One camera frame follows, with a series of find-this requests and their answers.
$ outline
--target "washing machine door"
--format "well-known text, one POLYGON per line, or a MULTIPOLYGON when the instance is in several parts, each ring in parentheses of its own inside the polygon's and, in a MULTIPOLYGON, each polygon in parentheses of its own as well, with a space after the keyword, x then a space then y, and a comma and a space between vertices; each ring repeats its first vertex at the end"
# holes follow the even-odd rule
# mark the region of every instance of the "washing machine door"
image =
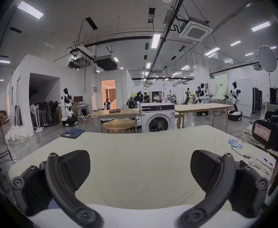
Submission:
POLYGON ((147 121, 147 129, 149 132, 165 131, 168 130, 170 125, 170 120, 163 114, 156 114, 147 121))

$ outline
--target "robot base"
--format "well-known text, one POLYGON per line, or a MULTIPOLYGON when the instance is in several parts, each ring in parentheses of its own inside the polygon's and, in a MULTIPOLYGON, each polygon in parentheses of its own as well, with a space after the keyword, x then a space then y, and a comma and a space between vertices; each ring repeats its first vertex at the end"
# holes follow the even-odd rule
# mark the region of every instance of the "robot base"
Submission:
POLYGON ((194 112, 195 115, 197 116, 207 116, 209 114, 209 111, 205 111, 205 112, 194 112))
POLYGON ((232 121, 240 121, 242 119, 242 112, 240 111, 228 111, 228 119, 232 121))
POLYGON ((66 127, 72 127, 78 124, 78 118, 76 116, 73 117, 63 117, 62 125, 66 127))

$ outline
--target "washing machine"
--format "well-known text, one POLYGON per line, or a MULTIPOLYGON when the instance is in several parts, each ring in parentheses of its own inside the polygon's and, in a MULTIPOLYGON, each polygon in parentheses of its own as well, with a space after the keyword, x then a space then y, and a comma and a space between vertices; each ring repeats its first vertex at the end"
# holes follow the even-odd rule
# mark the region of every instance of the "washing machine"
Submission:
POLYGON ((171 103, 141 104, 142 132, 158 132, 175 128, 175 105, 171 103))

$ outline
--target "ceiling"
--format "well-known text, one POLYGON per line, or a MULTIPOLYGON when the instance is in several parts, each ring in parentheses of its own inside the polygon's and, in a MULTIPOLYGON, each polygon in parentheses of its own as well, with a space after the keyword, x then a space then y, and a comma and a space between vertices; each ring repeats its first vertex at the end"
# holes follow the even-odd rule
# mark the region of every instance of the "ceiling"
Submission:
MULTIPOLYGON (((80 42, 89 44, 100 40, 120 38, 125 36, 152 36, 153 31, 164 35, 165 24, 163 20, 167 10, 175 6, 177 0, 164 3, 162 0, 24 0, 44 15, 38 20, 28 13, 16 9, 7 28, 15 27, 22 31, 21 34, 6 30, 0 47, 0 55, 9 56, 11 65, 17 67, 26 54, 35 55, 54 61, 69 54, 70 47, 79 37, 82 21, 91 17, 97 30, 92 30, 84 21, 80 34, 80 42), (156 8, 154 23, 148 23, 149 7, 156 8)), ((219 47, 217 58, 204 57, 209 68, 226 66, 227 59, 239 63, 256 57, 260 45, 277 46, 278 53, 278 24, 268 6, 261 0, 184 0, 179 11, 179 18, 194 17, 209 21, 209 26, 215 28, 225 18, 235 13, 240 7, 252 2, 227 23, 222 25, 213 36, 208 36, 201 45, 195 47, 197 53, 206 53, 214 47, 219 47), (265 21, 270 21, 271 26, 253 32, 252 27, 265 21), (230 44, 240 40, 241 43, 231 47, 230 44), (248 52, 254 54, 246 57, 248 52)), ((145 50, 145 43, 151 40, 127 40, 115 43, 101 44, 91 48, 95 55, 110 54, 106 47, 113 51, 112 56, 119 60, 119 67, 129 70, 131 76, 139 77, 145 71, 147 62, 153 62, 156 49, 145 50)), ((185 65, 190 69, 182 71, 180 76, 190 77, 193 73, 193 57, 197 54, 187 53, 196 42, 179 38, 177 31, 170 31, 166 42, 159 53, 153 70, 169 69, 166 75, 171 76, 185 65)), ((68 56, 57 61, 65 66, 68 56)))

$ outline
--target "curtain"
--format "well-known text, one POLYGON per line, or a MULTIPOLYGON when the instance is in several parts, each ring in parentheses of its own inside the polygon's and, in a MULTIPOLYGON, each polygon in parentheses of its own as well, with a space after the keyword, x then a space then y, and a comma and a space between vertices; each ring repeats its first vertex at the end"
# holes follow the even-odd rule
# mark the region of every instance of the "curtain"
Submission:
POLYGON ((109 100, 112 102, 116 99, 116 89, 109 89, 109 100))

